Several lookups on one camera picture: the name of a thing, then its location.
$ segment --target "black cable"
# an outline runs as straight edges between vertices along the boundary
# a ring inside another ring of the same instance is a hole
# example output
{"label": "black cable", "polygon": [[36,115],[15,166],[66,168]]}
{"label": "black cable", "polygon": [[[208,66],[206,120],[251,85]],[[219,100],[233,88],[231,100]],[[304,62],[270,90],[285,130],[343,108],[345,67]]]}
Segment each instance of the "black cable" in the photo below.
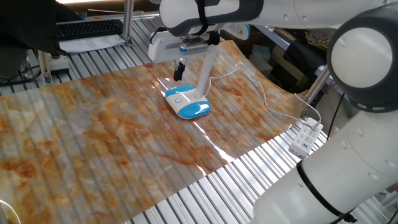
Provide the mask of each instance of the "black cable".
{"label": "black cable", "polygon": [[39,72],[32,78],[28,78],[25,80],[18,80],[18,81],[5,81],[5,82],[0,82],[0,86],[10,86],[10,85],[18,85],[18,84],[24,84],[28,83],[30,81],[35,80],[37,77],[39,77],[42,74],[42,71],[39,70]]}
{"label": "black cable", "polygon": [[392,222],[392,220],[397,216],[397,213],[398,213],[398,209],[396,210],[396,212],[394,212],[394,214],[392,215],[390,220],[387,222],[387,224],[390,224]]}
{"label": "black cable", "polygon": [[30,68],[27,68],[27,69],[23,70],[22,72],[19,72],[18,74],[13,75],[13,76],[11,76],[9,78],[0,78],[0,82],[6,82],[8,80],[12,80],[14,78],[17,78],[19,75],[22,75],[25,72],[29,72],[29,71],[31,71],[31,70],[33,70],[35,68],[39,68],[39,67],[40,67],[39,65],[36,65],[36,66],[30,67]]}
{"label": "black cable", "polygon": [[342,96],[340,98],[340,101],[337,104],[337,108],[336,108],[335,114],[333,115],[333,119],[331,120],[331,123],[330,123],[330,128],[329,128],[329,132],[328,132],[328,138],[326,140],[329,140],[330,133],[331,133],[331,128],[333,127],[333,123],[335,122],[336,115],[337,115],[337,112],[338,112],[338,108],[340,108],[340,105],[341,105],[341,102],[343,101],[344,96],[345,96],[345,93],[342,94]]}

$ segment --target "power strip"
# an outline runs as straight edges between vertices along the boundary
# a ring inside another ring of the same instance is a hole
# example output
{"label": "power strip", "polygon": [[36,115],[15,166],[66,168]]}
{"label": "power strip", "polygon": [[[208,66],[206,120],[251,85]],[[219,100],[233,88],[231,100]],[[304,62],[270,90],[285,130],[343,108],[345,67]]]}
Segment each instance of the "power strip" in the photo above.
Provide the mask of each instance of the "power strip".
{"label": "power strip", "polygon": [[[311,127],[317,123],[318,121],[315,121],[312,118],[308,118],[305,122],[305,124]],[[322,128],[322,124],[319,124],[316,130],[312,130],[310,127],[303,125],[293,143],[290,145],[289,151],[301,159],[306,158],[314,145],[315,140],[317,140],[317,137],[321,133]]]}

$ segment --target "power cord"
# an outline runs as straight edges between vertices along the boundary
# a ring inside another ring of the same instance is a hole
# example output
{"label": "power cord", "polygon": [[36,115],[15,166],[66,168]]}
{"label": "power cord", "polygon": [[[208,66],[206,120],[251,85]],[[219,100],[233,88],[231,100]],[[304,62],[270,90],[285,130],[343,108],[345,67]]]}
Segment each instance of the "power cord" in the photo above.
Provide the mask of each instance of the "power cord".
{"label": "power cord", "polygon": [[387,224],[390,224],[393,221],[393,219],[397,216],[397,213],[398,213],[398,208],[396,208],[396,212],[394,212],[394,214],[392,215],[390,220],[387,222]]}
{"label": "power cord", "polygon": [[[294,120],[296,120],[296,121],[302,123],[303,125],[309,126],[309,125],[305,124],[303,121],[301,121],[301,120],[299,120],[299,119],[297,119],[297,118],[295,118],[295,117],[293,117],[293,116],[291,116],[291,115],[283,114],[283,113],[277,112],[277,111],[275,111],[275,110],[269,108],[269,107],[268,107],[268,104],[267,104],[267,100],[266,100],[266,92],[264,91],[264,88],[262,87],[261,83],[260,83],[259,81],[254,81],[254,80],[246,73],[246,71],[245,71],[243,68],[241,68],[241,67],[236,68],[236,69],[233,70],[232,72],[229,72],[228,74],[223,75],[222,77],[210,77],[210,78],[209,78],[209,87],[208,87],[208,89],[207,89],[207,91],[206,91],[206,93],[205,93],[205,96],[207,96],[207,94],[209,94],[209,91],[210,91],[210,88],[211,88],[211,80],[212,80],[212,79],[220,80],[220,79],[225,78],[225,77],[227,77],[227,76],[229,76],[229,75],[232,75],[234,72],[236,72],[236,71],[239,70],[239,69],[245,74],[246,77],[248,77],[248,78],[250,79],[250,81],[251,81],[252,83],[258,83],[258,84],[260,84],[260,87],[261,87],[261,90],[262,90],[262,94],[263,94],[263,97],[264,97],[264,104],[266,105],[266,108],[267,108],[272,114],[274,114],[274,115],[275,115],[275,114],[279,114],[279,115],[282,115],[282,116],[286,116],[286,117],[288,117],[288,118],[292,118],[292,119],[294,119]],[[318,122],[316,125],[314,125],[313,127],[309,126],[310,128],[316,129],[317,126],[321,123],[321,115],[319,114],[319,112],[318,112],[314,107],[312,107],[311,105],[309,105],[307,102],[303,101],[303,99],[301,99],[301,98],[300,98],[299,96],[297,96],[296,94],[294,94],[294,95],[295,95],[298,99],[300,99],[303,103],[305,103],[307,106],[309,106],[311,109],[313,109],[315,112],[317,112],[317,114],[318,114],[318,116],[319,116],[319,122]]]}
{"label": "power cord", "polygon": [[336,108],[335,114],[333,115],[333,118],[331,119],[329,131],[328,131],[328,138],[326,138],[326,140],[329,140],[330,133],[331,133],[331,129],[332,129],[332,127],[333,127],[333,123],[335,122],[338,109],[340,108],[340,105],[341,105],[341,102],[342,102],[343,99],[344,99],[344,96],[345,96],[345,93],[343,93],[343,94],[341,95],[340,101],[339,101],[338,104],[337,104],[337,108]]}
{"label": "power cord", "polygon": [[40,67],[39,65],[36,65],[36,66],[31,67],[31,68],[27,68],[27,69],[23,70],[22,72],[19,72],[18,74],[13,75],[13,76],[11,76],[9,78],[0,78],[0,82],[12,80],[12,79],[17,78],[18,76],[22,75],[23,73],[29,72],[29,71],[31,71],[31,70],[33,70],[35,68],[39,68],[39,67]]}
{"label": "power cord", "polygon": [[36,75],[34,75],[32,78],[28,78],[28,79],[25,79],[25,80],[18,80],[18,81],[10,81],[10,80],[18,77],[19,75],[21,75],[21,74],[23,74],[25,72],[31,71],[31,70],[33,70],[35,68],[39,68],[39,67],[40,66],[38,66],[38,65],[37,66],[33,66],[31,68],[25,69],[24,71],[18,73],[17,75],[14,75],[13,77],[3,78],[2,80],[0,80],[0,86],[18,85],[18,84],[24,84],[24,83],[27,83],[27,82],[31,82],[31,81],[35,80],[37,77],[39,77],[42,74],[41,70],[39,70],[39,72]]}

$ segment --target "lamp base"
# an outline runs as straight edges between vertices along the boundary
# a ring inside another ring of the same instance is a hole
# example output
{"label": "lamp base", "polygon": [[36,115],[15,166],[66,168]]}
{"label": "lamp base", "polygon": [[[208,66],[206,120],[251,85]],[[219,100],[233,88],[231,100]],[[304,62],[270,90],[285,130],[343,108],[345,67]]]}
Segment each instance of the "lamp base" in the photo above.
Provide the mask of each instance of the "lamp base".
{"label": "lamp base", "polygon": [[196,88],[182,85],[166,91],[165,98],[173,110],[184,119],[193,119],[210,111],[210,104],[204,96],[195,96]]}

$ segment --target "black strap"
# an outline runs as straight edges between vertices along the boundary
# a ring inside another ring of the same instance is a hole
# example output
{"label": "black strap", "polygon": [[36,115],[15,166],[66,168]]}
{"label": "black strap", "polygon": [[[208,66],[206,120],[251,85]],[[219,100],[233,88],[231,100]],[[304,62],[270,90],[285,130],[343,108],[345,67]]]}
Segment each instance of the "black strap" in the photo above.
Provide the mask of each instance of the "black strap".
{"label": "black strap", "polygon": [[166,27],[158,27],[157,30],[154,32],[154,35],[152,35],[152,37],[150,37],[149,43],[152,44],[152,39],[155,37],[155,35],[158,32],[163,32],[163,31],[167,31],[167,28]]}
{"label": "black strap", "polygon": [[357,220],[349,214],[341,213],[339,210],[335,209],[322,195],[319,193],[319,191],[312,185],[310,179],[307,177],[307,175],[304,172],[303,169],[303,161],[298,162],[297,164],[297,172],[300,175],[301,179],[303,180],[304,184],[308,187],[308,189],[311,191],[312,195],[327,209],[329,212],[332,214],[336,215],[340,219],[343,219],[346,222],[356,222]]}
{"label": "black strap", "polygon": [[204,34],[207,28],[209,28],[209,23],[207,22],[206,13],[205,13],[205,0],[197,0],[197,4],[198,4],[199,20],[200,23],[202,24],[202,27],[199,30],[199,32],[193,35]]}

